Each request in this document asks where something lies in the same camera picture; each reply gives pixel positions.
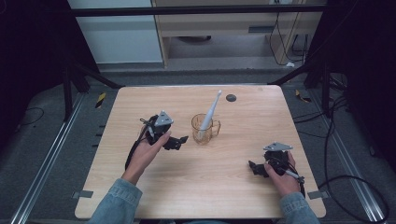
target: denim sleeve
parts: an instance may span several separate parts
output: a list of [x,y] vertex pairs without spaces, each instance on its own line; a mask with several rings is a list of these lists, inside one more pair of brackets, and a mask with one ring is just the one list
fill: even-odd
[[142,191],[124,179],[117,179],[99,203],[88,223],[132,223]]
[[285,215],[287,224],[320,223],[300,192],[294,192],[284,196],[280,200],[280,208]]

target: gray floor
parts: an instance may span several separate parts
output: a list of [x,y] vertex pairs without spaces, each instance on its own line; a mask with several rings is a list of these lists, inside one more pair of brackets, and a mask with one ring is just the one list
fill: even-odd
[[[293,69],[275,63],[268,43],[264,36],[260,35],[212,36],[209,41],[175,38],[172,46],[167,68],[139,68],[132,73],[107,71],[103,75],[127,86],[265,84],[283,77]],[[303,80],[304,76],[298,76],[282,87],[293,117],[318,112],[315,103],[303,102],[295,96],[296,89],[312,99],[320,93],[320,87],[306,91],[302,85]],[[29,216],[29,219],[35,220],[36,223],[81,221],[74,215],[77,200],[71,196],[84,185],[95,154],[95,145],[100,142],[100,136],[97,135],[103,132],[102,125],[106,124],[117,95],[117,90],[111,90],[91,78],[89,81],[92,87],[89,93],[83,94],[83,102],[76,122]],[[94,108],[99,94],[103,91],[106,92],[106,99],[102,107]],[[332,98],[335,99],[341,94],[339,91],[332,91]],[[42,113],[40,109],[26,111],[26,117],[21,123],[39,120],[21,126],[9,142],[10,153],[0,163],[0,220],[2,220],[0,223],[8,223],[18,208],[63,124],[62,86],[39,93],[30,103],[30,107],[41,108],[44,115],[39,119]],[[353,116],[347,112],[347,107],[335,112],[334,122],[348,155],[362,177],[379,189],[390,208],[396,207],[396,197],[393,193],[396,189],[396,174],[390,170],[384,159],[370,156],[369,146]],[[323,136],[327,133],[325,122],[319,118],[296,124],[296,128],[300,132],[314,177],[317,183],[321,184],[325,180],[323,166],[325,144]],[[330,177],[348,174],[334,141],[329,144],[327,156]],[[356,190],[350,180],[332,183],[332,191],[343,206],[359,217],[367,219],[361,199],[355,193]],[[327,215],[320,220],[322,223],[361,223],[342,211],[333,199],[325,199],[324,202]],[[388,223],[396,223],[396,215],[392,210]]]

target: glass mug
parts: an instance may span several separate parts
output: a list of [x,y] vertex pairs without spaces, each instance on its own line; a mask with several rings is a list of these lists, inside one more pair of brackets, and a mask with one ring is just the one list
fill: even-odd
[[217,136],[221,126],[219,120],[211,119],[208,127],[205,130],[201,130],[201,124],[204,119],[205,114],[197,114],[191,120],[192,137],[199,145],[207,144],[212,137]]

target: black horizontal bar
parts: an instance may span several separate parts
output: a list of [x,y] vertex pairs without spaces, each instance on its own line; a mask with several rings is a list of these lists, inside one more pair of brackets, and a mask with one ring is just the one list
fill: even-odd
[[200,6],[200,7],[123,7],[123,8],[84,8],[51,13],[71,14],[75,17],[104,16],[147,16],[180,14],[222,14],[222,13],[268,13],[268,12],[316,12],[341,9],[341,6],[328,5],[242,5],[242,6]]

